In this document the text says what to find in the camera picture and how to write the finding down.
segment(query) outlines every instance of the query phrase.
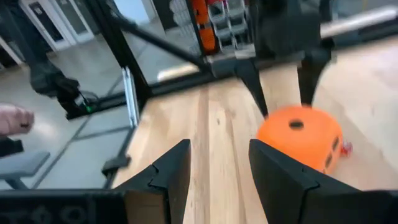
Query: wooden plank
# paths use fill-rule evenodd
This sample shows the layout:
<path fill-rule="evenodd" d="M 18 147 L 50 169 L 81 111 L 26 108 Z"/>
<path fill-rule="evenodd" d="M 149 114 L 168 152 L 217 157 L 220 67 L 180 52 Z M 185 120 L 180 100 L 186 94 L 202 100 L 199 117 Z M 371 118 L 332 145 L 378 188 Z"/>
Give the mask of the wooden plank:
<path fill-rule="evenodd" d="M 338 53 L 315 95 L 314 107 L 335 117 L 354 144 L 354 153 L 340 159 L 333 177 L 363 190 L 398 189 L 398 169 L 391 164 L 398 155 L 385 143 L 395 138 L 383 135 L 398 125 L 392 113 L 397 112 L 392 100 L 398 100 L 398 85 L 391 84 L 398 83 L 396 46 L 398 38 Z M 300 103 L 295 65 L 262 71 L 261 82 L 270 113 Z M 378 103 L 388 94 L 388 103 Z M 374 107 L 377 116 L 371 113 Z M 375 128 L 382 119 L 392 124 Z M 248 160 L 249 140 L 261 123 L 254 100 L 237 79 L 150 100 L 127 152 L 131 165 L 118 172 L 113 187 L 189 138 L 192 169 L 184 223 L 266 223 Z M 370 127 L 382 133 L 374 137 Z"/>

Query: gray bench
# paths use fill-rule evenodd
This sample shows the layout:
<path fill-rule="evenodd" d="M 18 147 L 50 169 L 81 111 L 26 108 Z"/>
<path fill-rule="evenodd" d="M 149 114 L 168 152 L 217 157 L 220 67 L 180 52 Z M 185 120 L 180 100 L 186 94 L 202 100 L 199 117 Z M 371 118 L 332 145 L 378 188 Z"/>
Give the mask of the gray bench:
<path fill-rule="evenodd" d="M 0 158 L 0 180 L 5 180 L 13 189 L 28 189 L 22 177 L 32 177 L 50 157 L 49 152 L 19 152 Z"/>

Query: orange object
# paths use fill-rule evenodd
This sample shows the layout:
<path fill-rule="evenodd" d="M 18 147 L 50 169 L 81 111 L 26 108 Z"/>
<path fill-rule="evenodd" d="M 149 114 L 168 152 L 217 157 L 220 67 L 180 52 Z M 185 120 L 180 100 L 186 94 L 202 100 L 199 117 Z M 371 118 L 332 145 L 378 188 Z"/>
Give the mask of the orange object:
<path fill-rule="evenodd" d="M 257 138 L 324 174 L 333 170 L 343 143 L 339 124 L 307 106 L 289 106 L 270 114 Z"/>
<path fill-rule="evenodd" d="M 343 141 L 341 145 L 340 155 L 349 157 L 352 152 L 353 152 L 353 144 L 351 142 Z"/>
<path fill-rule="evenodd" d="M 207 11 L 207 3 L 205 0 L 192 0 L 192 8 L 195 12 L 195 19 L 198 25 L 206 25 L 209 23 L 209 16 Z M 201 42 L 205 53 L 210 54 L 216 49 L 216 38 L 211 27 L 199 29 Z"/>
<path fill-rule="evenodd" d="M 199 33 L 205 50 L 206 51 L 214 50 L 216 48 L 216 40 L 214 38 L 213 29 L 211 27 L 200 29 Z"/>

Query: orange container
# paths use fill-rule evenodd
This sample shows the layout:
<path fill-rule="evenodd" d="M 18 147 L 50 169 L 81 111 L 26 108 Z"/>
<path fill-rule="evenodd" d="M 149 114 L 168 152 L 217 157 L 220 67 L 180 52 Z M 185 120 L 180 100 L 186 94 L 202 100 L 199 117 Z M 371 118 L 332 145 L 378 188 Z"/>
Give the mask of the orange container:
<path fill-rule="evenodd" d="M 216 40 L 212 28 L 204 28 L 199 30 L 203 47 L 206 51 L 212 51 L 216 48 Z"/>
<path fill-rule="evenodd" d="M 192 0 L 193 11 L 197 24 L 206 24 L 209 21 L 207 4 L 205 0 Z"/>

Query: person's hand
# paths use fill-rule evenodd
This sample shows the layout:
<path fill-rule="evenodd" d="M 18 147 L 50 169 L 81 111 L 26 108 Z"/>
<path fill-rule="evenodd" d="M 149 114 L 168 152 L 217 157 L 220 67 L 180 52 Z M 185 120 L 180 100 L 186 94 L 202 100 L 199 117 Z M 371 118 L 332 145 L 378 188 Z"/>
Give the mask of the person's hand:
<path fill-rule="evenodd" d="M 33 124 L 33 112 L 10 104 L 0 104 L 0 136 L 26 134 Z"/>

